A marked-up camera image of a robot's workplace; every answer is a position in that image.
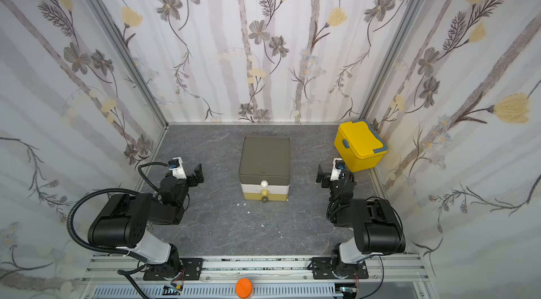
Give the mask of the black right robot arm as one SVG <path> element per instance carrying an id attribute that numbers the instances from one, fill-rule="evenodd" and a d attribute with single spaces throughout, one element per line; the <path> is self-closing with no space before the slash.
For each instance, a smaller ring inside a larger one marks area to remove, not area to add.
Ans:
<path id="1" fill-rule="evenodd" d="M 353 237 L 336 245 L 331 253 L 331 272 L 338 279 L 358 275 L 367 259 L 403 253 L 404 229 L 388 200 L 379 197 L 356 198 L 356 181 L 341 160 L 330 172 L 318 168 L 316 182 L 329 190 L 326 219 L 335 227 L 353 230 Z"/>

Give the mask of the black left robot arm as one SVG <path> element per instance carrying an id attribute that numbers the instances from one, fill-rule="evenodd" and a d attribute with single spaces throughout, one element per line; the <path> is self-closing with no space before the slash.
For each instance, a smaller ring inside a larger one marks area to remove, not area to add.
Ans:
<path id="1" fill-rule="evenodd" d="M 190 188 L 204 182 L 202 164 L 186 175 L 179 160 L 170 160 L 169 171 L 156 193 L 115 193 L 92 223 L 88 243 L 115 248 L 146 265 L 146 280 L 176 279 L 185 267 L 178 249 L 147 230 L 147 224 L 180 224 Z"/>

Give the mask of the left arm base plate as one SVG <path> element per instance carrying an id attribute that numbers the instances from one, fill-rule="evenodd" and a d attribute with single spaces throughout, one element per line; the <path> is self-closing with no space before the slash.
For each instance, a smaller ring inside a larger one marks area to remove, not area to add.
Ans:
<path id="1" fill-rule="evenodd" d="M 143 279 L 150 281 L 198 281 L 202 271 L 203 258 L 180 258 L 161 265 L 150 265 Z"/>

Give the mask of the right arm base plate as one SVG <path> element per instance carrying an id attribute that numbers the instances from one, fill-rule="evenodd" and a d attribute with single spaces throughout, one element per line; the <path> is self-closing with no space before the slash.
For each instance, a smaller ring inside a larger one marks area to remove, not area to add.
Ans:
<path id="1" fill-rule="evenodd" d="M 351 265 L 331 257 L 311 258 L 307 269 L 312 272 L 315 280 L 362 280 L 369 278 L 365 262 Z"/>

